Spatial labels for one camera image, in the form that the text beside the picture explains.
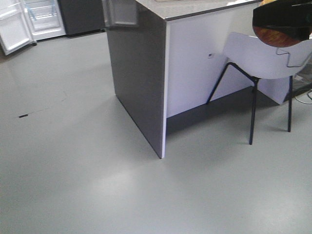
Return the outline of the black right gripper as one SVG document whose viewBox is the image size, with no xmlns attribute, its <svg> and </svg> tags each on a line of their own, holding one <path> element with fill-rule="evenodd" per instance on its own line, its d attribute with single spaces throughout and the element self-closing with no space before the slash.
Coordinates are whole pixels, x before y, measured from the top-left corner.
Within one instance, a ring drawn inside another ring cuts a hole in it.
<svg viewBox="0 0 312 234">
<path fill-rule="evenodd" d="M 275 30 L 299 41 L 308 40 L 312 33 L 312 2 L 263 0 L 253 10 L 253 27 Z"/>
</svg>

